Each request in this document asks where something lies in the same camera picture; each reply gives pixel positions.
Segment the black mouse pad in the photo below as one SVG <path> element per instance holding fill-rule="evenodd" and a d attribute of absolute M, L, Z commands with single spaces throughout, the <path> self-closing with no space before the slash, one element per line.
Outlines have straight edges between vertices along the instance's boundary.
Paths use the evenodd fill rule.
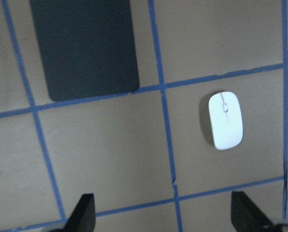
<path fill-rule="evenodd" d="M 129 0 L 31 0 L 50 98 L 139 88 Z"/>

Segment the computer mouse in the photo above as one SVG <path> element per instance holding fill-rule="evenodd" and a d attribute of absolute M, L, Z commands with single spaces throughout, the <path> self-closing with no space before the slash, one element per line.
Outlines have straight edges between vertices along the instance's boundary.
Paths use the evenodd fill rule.
<path fill-rule="evenodd" d="M 212 136 L 217 150 L 237 146 L 243 138 L 243 120 L 239 100 L 232 92 L 220 92 L 209 100 Z"/>

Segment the wireless mouse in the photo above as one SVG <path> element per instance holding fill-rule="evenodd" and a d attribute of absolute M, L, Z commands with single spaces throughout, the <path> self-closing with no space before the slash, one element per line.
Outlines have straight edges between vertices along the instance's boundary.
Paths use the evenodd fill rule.
<path fill-rule="evenodd" d="M 237 146 L 243 138 L 243 120 L 239 100 L 232 92 L 220 92 L 209 100 L 212 136 L 217 150 Z"/>

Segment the grid line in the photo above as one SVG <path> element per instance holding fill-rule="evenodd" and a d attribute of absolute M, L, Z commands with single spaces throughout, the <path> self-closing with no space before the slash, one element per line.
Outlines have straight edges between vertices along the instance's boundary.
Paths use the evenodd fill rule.
<path fill-rule="evenodd" d="M 161 96 L 162 96 L 162 106 L 163 106 L 164 120 L 165 120 L 166 134 L 167 134 L 167 146 L 168 146 L 168 152 L 169 152 L 169 160 L 170 160 L 170 167 L 171 167 L 171 177 L 172 177 L 172 185 L 173 185 L 173 190 L 174 190 L 174 198 L 162 200 L 162 201 L 157 201 L 157 202 L 141 204 L 141 205 L 129 206 L 129 207 L 120 208 L 120 209 L 109 210 L 109 211 L 105 211 L 105 212 L 99 212 L 96 214 L 97 217 L 108 216 L 108 215 L 112 215 L 112 214 L 128 212 L 128 211 L 138 210 L 138 209 L 147 208 L 147 207 L 154 207 L 157 205 L 163 205 L 163 204 L 167 204 L 167 203 L 175 203 L 178 229 L 179 229 L 179 232 L 182 232 L 182 220 L 181 220 L 180 205 L 179 205 L 180 201 L 185 201 L 185 200 L 189 200 L 189 199 L 219 194 L 222 192 L 229 192 L 229 191 L 233 191 L 233 190 L 237 190 L 237 189 L 243 189 L 243 188 L 249 188 L 249 187 L 253 187 L 253 186 L 265 185 L 265 184 L 269 184 L 269 183 L 278 182 L 278 181 L 283 180 L 284 181 L 283 218 L 287 219 L 287 200 L 288 200 L 288 190 L 287 190 L 287 182 L 288 182 L 288 22 L 287 22 L 288 19 L 287 19 L 287 0 L 281 0 L 281 4 L 282 4 L 282 35 L 283 35 L 283 63 L 262 66 L 262 67 L 253 68 L 250 70 L 239 70 L 239 71 L 234 71 L 234 72 L 228 72 L 228 73 L 223 74 L 223 75 L 209 75 L 209 76 L 203 76 L 203 77 L 198 77 L 198 78 L 192 78 L 192 79 L 188 79 L 188 80 L 165 83 L 163 67 L 162 67 L 162 59 L 161 59 L 161 50 L 160 50 L 160 44 L 159 44 L 159 39 L 158 39 L 158 31 L 157 31 L 157 25 L 155 22 L 155 16 L 156 15 L 155 15 L 155 10 L 154 10 L 154 2 L 153 2 L 153 0 L 148 0 L 149 12 L 150 12 L 150 18 L 151 18 L 152 35 L 153 35 L 153 40 L 154 40 L 154 49 L 155 49 L 155 53 L 156 53 L 155 55 L 156 55 L 156 59 L 157 59 L 159 84 L 147 86 L 147 87 L 141 87 L 139 90 L 137 90 L 133 93 L 119 93 L 119 94 L 105 95 L 105 96 L 92 97 L 92 98 L 54 102 L 54 103 L 49 103 L 46 105 L 36 105 L 35 104 L 35 101 L 34 101 L 34 98 L 32 95 L 32 90 L 30 88 L 30 85 L 29 85 L 29 82 L 28 82 L 28 79 L 27 79 L 27 76 L 25 73 L 25 66 L 24 66 L 23 59 L 22 59 L 22 56 L 20 53 L 17 38 L 15 36 L 15 29 L 14 29 L 14 26 L 12 23 L 8 3 L 7 3 L 7 0 L 1 0 L 1 2 L 2 2 L 2 6 L 3 6 L 8 30 L 10 33 L 11 41 L 13 44 L 16 60 L 17 60 L 20 74 L 22 77 L 22 81 L 24 84 L 24 88 L 25 88 L 27 97 L 29 99 L 30 107 L 6 111 L 6 112 L 0 112 L 0 118 L 8 117 L 8 116 L 21 115 L 21 114 L 27 114 L 27 113 L 33 114 L 35 126 L 37 129 L 38 138 L 39 138 L 39 141 L 41 143 L 42 152 L 43 152 L 44 159 L 45 159 L 45 162 L 47 165 L 47 170 L 48 170 L 48 173 L 50 176 L 51 184 L 52 184 L 52 187 L 53 187 L 53 190 L 55 193 L 56 202 L 57 202 L 59 213 L 61 216 L 61 220 L 31 225 L 31 226 L 28 226 L 25 228 L 16 228 L 16 229 L 4 230 L 3 232 L 26 231 L 26 230 L 37 229 L 37 228 L 45 227 L 48 225 L 52 225 L 54 223 L 66 221 L 64 209 L 63 209 L 62 202 L 61 202 L 60 193 L 58 190 L 58 185 L 57 185 L 57 182 L 55 180 L 55 176 L 54 176 L 53 168 L 51 165 L 49 153 L 48 153 L 48 150 L 47 150 L 47 147 L 45 144 L 45 138 L 44 138 L 43 130 L 41 127 L 41 122 L 40 122 L 40 119 L 38 116 L 38 111 L 46 110 L 49 108 L 64 107 L 64 106 L 68 106 L 68 105 L 74 105 L 74 104 L 85 103 L 85 102 L 93 102 L 93 101 L 104 100 L 104 99 L 111 99 L 111 98 L 126 96 L 128 94 L 138 94 L 138 93 L 144 93 L 144 92 L 156 91 L 156 90 L 160 91 Z M 236 186 L 231 186 L 231 187 L 227 187 L 227 188 L 214 189 L 214 190 L 195 193 L 195 194 L 186 195 L 186 196 L 179 196 L 178 186 L 176 185 L 176 171 L 175 171 L 175 162 L 174 162 L 174 154 L 173 154 L 171 131 L 170 131 L 170 121 L 169 121 L 169 114 L 168 114 L 168 108 L 167 108 L 166 89 L 167 88 L 173 88 L 173 87 L 192 85 L 192 84 L 197 84 L 197 83 L 202 83 L 202 82 L 207 82 L 207 81 L 213 81 L 213 80 L 218 80 L 218 79 L 223 79 L 223 78 L 237 77 L 237 76 L 241 76 L 241 75 L 260 73 L 260 72 L 267 72 L 267 71 L 278 70 L 278 69 L 283 69 L 283 75 L 284 75 L 284 82 L 283 82 L 283 84 L 284 84 L 284 93 L 283 93 L 284 94 L 284 108 L 283 108 L 283 114 L 284 114 L 284 118 L 283 118 L 283 121 L 284 121 L 284 138 L 283 138 L 284 175 L 282 177 L 271 178 L 271 179 L 267 179 L 267 180 L 256 181 L 256 182 L 252 182 L 252 183 L 236 185 Z"/>
<path fill-rule="evenodd" d="M 47 146 L 45 143 L 42 125 L 41 125 L 41 122 L 40 122 L 40 119 L 38 116 L 38 111 L 37 111 L 37 108 L 35 106 L 33 94 L 32 94 L 30 84 L 29 84 L 29 81 L 28 81 L 28 78 L 26 75 L 25 66 L 24 66 L 22 56 L 21 56 L 18 40 L 17 40 L 16 34 L 15 34 L 15 28 L 14 28 L 13 21 L 11 18 L 8 3 L 7 3 L 7 0 L 1 0 L 1 2 L 2 2 L 2 6 L 3 6 L 3 11 L 4 11 L 8 31 L 9 31 L 10 38 L 12 41 L 13 49 L 15 52 L 17 64 L 18 64 L 18 67 L 20 70 L 21 79 L 22 79 L 22 82 L 23 82 L 23 85 L 25 88 L 25 92 L 26 92 L 28 99 L 29 99 L 30 109 L 31 109 L 31 112 L 33 114 L 34 123 L 35 123 L 36 131 L 37 131 L 37 136 L 38 136 L 38 139 L 39 139 L 39 142 L 41 145 L 41 149 L 43 152 L 43 156 L 45 159 L 45 163 L 47 166 L 47 171 L 48 171 L 51 185 L 52 185 L 52 188 L 54 191 L 54 195 L 55 195 L 56 203 L 58 206 L 59 214 L 60 214 L 61 219 L 65 219 L 65 213 L 64 213 L 64 209 L 63 209 L 63 205 L 62 205 L 62 201 L 61 201 L 61 197 L 60 197 L 60 193 L 59 193 L 59 189 L 58 189 L 58 184 L 57 184 L 56 178 L 54 176 L 51 160 L 50 160 L 48 149 L 47 149 Z"/>
<path fill-rule="evenodd" d="M 284 74 L 284 139 L 283 139 L 283 157 L 284 157 L 284 189 L 283 189 L 283 219 L 287 219 L 287 201 L 288 201 L 288 16 L 287 0 L 282 0 L 282 35 L 283 35 L 283 74 Z"/>

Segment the mouse scroll wheel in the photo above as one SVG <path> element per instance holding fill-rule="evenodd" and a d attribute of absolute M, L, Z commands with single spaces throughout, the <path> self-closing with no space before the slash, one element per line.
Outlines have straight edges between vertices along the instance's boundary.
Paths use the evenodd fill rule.
<path fill-rule="evenodd" d="M 226 103 L 223 103 L 223 104 L 222 104 L 222 108 L 223 108 L 223 111 L 224 111 L 224 112 L 227 112 L 227 111 L 228 111 L 228 108 L 227 108 L 227 104 L 226 104 Z"/>

